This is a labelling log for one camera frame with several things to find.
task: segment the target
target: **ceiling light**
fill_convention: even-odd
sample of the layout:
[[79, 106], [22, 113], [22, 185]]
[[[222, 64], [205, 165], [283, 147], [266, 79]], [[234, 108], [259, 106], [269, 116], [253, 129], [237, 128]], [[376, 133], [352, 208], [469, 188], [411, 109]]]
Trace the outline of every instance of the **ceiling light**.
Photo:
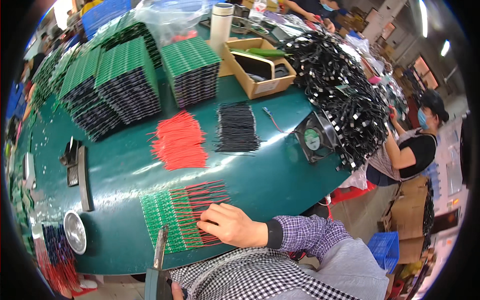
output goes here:
[[421, 23], [422, 23], [422, 33], [423, 37], [427, 37], [428, 33], [428, 23], [427, 23], [427, 7], [423, 0], [419, 0], [420, 12], [421, 12]]
[[450, 42], [448, 40], [445, 40], [444, 47], [442, 48], [442, 52], [440, 52], [440, 55], [445, 56], [450, 49]]

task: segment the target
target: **green vegetable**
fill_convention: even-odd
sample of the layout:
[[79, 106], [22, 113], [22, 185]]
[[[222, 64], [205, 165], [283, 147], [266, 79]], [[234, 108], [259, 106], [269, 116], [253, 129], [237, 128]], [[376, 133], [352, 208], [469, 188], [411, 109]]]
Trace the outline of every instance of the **green vegetable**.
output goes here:
[[260, 49], [260, 48], [250, 48], [248, 50], [252, 54], [258, 54], [265, 57], [283, 57], [285, 52], [277, 49]]
[[230, 48], [230, 52], [232, 52], [232, 51], [235, 51], [235, 52], [238, 52], [238, 53], [243, 53], [243, 54], [248, 54], [248, 55], [257, 56], [257, 57], [262, 58], [262, 59], [265, 58], [265, 56], [258, 55], [258, 54], [254, 54], [254, 53], [250, 53], [250, 52], [245, 51], [245, 50], [243, 50], [243, 49]]

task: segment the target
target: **checkered apron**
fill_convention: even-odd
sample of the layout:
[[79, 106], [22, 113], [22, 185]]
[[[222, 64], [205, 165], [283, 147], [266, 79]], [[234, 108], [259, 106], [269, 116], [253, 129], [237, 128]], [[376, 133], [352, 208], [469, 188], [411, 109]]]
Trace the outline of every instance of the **checkered apron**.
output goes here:
[[358, 299], [307, 275], [286, 252], [269, 248], [236, 249], [172, 269], [170, 276], [187, 289], [186, 300], [260, 300], [294, 288], [315, 299]]
[[[418, 130], [420, 130], [420, 128], [412, 129], [412, 130], [409, 130], [409, 131], [405, 132], [404, 134], [399, 136], [396, 144], [400, 145], [401, 143], [408, 140], [409, 138], [414, 137]], [[422, 135], [428, 135], [428, 136], [432, 137], [433, 140], [435, 141], [435, 145], [437, 145], [437, 140], [435, 139], [435, 137], [433, 135], [427, 134], [427, 133], [421, 133], [421, 134]], [[385, 148], [385, 143], [382, 145], [382, 147], [380, 149], [377, 150], [377, 152], [375, 152], [375, 154], [373, 154], [373, 156], [370, 158], [368, 163], [372, 167], [374, 167], [375, 169], [379, 170], [381, 173], [383, 173], [383, 174], [385, 174], [385, 175], [389, 176], [390, 178], [393, 178], [397, 181], [406, 181], [406, 180], [409, 180], [411, 178], [417, 177], [418, 174], [421, 173], [421, 172], [419, 172], [418, 174], [415, 174], [415, 175], [410, 176], [408, 178], [401, 178], [400, 177], [400, 171], [398, 169], [393, 168], [393, 166], [392, 166], [392, 161], [388, 157], [387, 150]]]

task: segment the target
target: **cooling fan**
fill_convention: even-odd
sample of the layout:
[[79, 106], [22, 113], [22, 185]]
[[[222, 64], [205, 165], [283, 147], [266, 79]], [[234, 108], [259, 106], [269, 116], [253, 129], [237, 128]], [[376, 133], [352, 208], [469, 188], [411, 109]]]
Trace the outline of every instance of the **cooling fan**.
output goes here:
[[310, 163], [327, 157], [339, 146], [335, 129], [323, 111], [312, 111], [295, 128], [295, 136]]

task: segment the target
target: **gray apron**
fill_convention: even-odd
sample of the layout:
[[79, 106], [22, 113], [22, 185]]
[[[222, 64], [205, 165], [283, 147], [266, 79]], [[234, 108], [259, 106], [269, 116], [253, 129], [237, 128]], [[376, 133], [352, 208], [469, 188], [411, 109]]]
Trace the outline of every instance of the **gray apron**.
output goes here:
[[[415, 133], [419, 129], [421, 129], [421, 128], [416, 128], [416, 129], [412, 129], [412, 130], [409, 130], [409, 131], [405, 132], [404, 134], [399, 136], [396, 144], [400, 145], [401, 143], [408, 140], [409, 138], [414, 137]], [[432, 134], [429, 134], [429, 133], [420, 133], [420, 134], [430, 136], [435, 141], [435, 145], [437, 145], [437, 141]], [[370, 158], [368, 163], [372, 167], [374, 167], [375, 169], [379, 170], [381, 173], [383, 173], [383, 174], [387, 175], [388, 177], [393, 178], [397, 181], [406, 181], [406, 180], [409, 180], [411, 178], [417, 177], [421, 173], [421, 172], [419, 172], [419, 173], [417, 173], [413, 176], [410, 176], [408, 178], [401, 178], [400, 177], [400, 171], [398, 169], [395, 169], [392, 166], [392, 161], [388, 157], [387, 150], [385, 148], [385, 143], [382, 145], [382, 147], [380, 149], [377, 150], [377, 152], [375, 152], [375, 154], [373, 154], [373, 156]]]

